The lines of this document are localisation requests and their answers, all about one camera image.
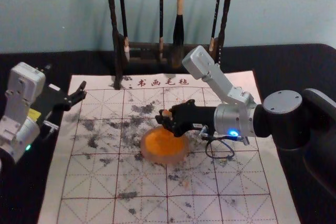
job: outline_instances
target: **orange disc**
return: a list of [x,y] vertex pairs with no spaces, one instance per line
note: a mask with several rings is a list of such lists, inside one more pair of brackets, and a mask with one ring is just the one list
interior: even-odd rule
[[148,131],[141,139],[142,155],[153,162],[175,164],[188,153],[188,138],[174,137],[173,133],[159,126]]

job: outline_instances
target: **robotic arm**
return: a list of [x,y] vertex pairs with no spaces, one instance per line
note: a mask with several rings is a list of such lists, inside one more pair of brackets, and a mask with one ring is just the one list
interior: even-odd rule
[[50,66],[38,70],[23,62],[11,69],[6,109],[0,120],[0,172],[7,172],[40,134],[43,125],[50,133],[58,126],[48,121],[54,111],[69,111],[86,96],[83,82],[71,95],[53,84],[46,84]]
[[277,148],[305,148],[307,169],[336,197],[336,103],[322,92],[305,89],[302,95],[291,90],[277,91],[256,104],[250,93],[233,86],[219,65],[202,47],[193,49],[182,61],[195,78],[202,78],[225,102],[217,107],[195,106],[194,100],[172,106],[171,116],[163,110],[155,118],[174,136],[201,130],[204,139],[215,131],[225,139],[248,145],[248,136],[272,134]]

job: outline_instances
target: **blue led light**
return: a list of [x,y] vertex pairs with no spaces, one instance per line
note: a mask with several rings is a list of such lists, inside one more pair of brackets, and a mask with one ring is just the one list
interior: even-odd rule
[[239,136],[238,132],[235,130],[230,130],[228,133],[230,136]]

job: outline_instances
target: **cable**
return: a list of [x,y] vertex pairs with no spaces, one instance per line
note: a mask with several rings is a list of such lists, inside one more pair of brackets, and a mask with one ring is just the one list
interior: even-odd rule
[[[206,137],[202,137],[202,140],[206,140],[207,143],[205,145],[205,154],[212,158],[212,159],[232,159],[234,156],[235,156],[235,151],[227,144],[225,143],[223,140],[225,139],[228,139],[228,140],[236,140],[237,138],[234,137],[234,136],[222,136],[222,137],[213,137],[213,136],[206,136]],[[226,157],[215,157],[215,156],[212,156],[208,153],[208,147],[209,145],[211,145],[211,143],[213,141],[219,141],[220,143],[224,144],[229,150],[230,152],[232,153],[232,155],[227,155]]]

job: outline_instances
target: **black table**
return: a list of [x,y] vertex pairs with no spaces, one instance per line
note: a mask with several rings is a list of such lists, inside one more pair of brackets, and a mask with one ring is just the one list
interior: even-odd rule
[[[282,89],[316,88],[336,100],[336,50],[322,44],[231,47],[224,49],[224,72],[254,70],[261,98]],[[68,90],[72,74],[114,75],[113,52],[56,52],[0,55],[0,115],[10,69],[24,61],[34,67],[52,64],[48,81]],[[125,74],[186,73],[163,65],[130,64]],[[61,114],[51,119],[61,120]],[[56,136],[36,140],[12,173],[0,181],[0,223],[36,223]],[[336,223],[336,199],[307,172],[302,151],[279,152],[302,223]]]

